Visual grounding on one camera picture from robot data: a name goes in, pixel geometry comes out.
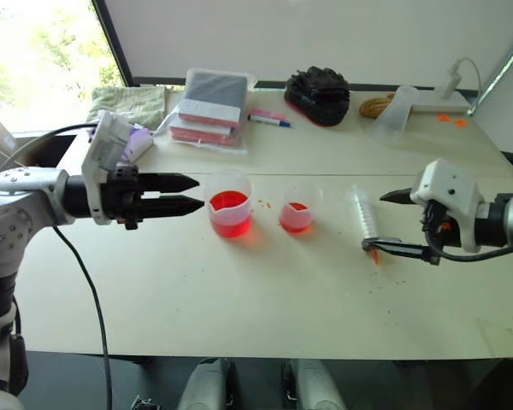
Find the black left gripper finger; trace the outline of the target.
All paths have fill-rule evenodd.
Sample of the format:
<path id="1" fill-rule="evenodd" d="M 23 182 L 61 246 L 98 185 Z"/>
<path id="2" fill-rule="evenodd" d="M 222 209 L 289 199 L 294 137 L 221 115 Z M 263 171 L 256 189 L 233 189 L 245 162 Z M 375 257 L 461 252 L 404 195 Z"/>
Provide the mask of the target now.
<path id="1" fill-rule="evenodd" d="M 204 206 L 204 201 L 188 196 L 146 198 L 140 203 L 140 219 L 170 218 L 191 214 Z"/>
<path id="2" fill-rule="evenodd" d="M 198 187 L 199 182 L 181 173 L 141 173 L 139 185 L 144 192 L 181 193 Z"/>

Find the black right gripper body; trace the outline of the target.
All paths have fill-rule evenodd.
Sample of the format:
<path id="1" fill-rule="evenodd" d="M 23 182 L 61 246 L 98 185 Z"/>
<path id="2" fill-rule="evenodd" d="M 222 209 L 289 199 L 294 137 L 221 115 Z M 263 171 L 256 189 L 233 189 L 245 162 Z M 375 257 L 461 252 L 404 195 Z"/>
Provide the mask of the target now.
<path id="1" fill-rule="evenodd" d="M 423 260 L 433 266 L 437 266 L 442 257 L 461 262 L 461 256 L 444 251 L 445 246 L 461 247 L 459 225 L 446 211 L 446 206 L 431 200 L 422 214 L 422 231 L 427 242 Z"/>

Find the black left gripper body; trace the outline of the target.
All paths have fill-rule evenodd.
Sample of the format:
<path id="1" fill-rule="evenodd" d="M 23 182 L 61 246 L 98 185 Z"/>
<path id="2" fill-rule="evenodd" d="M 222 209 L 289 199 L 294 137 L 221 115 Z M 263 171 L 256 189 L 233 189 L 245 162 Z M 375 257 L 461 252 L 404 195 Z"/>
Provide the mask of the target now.
<path id="1" fill-rule="evenodd" d="M 135 165 L 120 165 L 109 172 L 101 184 L 103 211 L 110 220 L 123 224 L 129 231 L 136 230 L 142 218 L 139 215 L 143 189 L 139 169 Z"/>

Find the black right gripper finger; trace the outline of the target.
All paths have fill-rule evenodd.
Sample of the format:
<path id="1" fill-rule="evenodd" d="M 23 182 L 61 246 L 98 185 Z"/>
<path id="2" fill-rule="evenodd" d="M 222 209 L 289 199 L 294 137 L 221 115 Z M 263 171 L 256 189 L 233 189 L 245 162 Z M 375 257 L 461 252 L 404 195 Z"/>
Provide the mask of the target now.
<path id="1" fill-rule="evenodd" d="M 384 251 L 390 255 L 402 256 L 412 259 L 426 259 L 428 257 L 428 247 L 406 243 L 398 238 L 390 237 L 370 237 L 362 240 L 363 250 L 376 249 Z"/>
<path id="2" fill-rule="evenodd" d="M 412 204 L 413 201 L 410 197 L 410 193 L 411 188 L 393 190 L 381 195 L 380 200 L 396 204 Z"/>

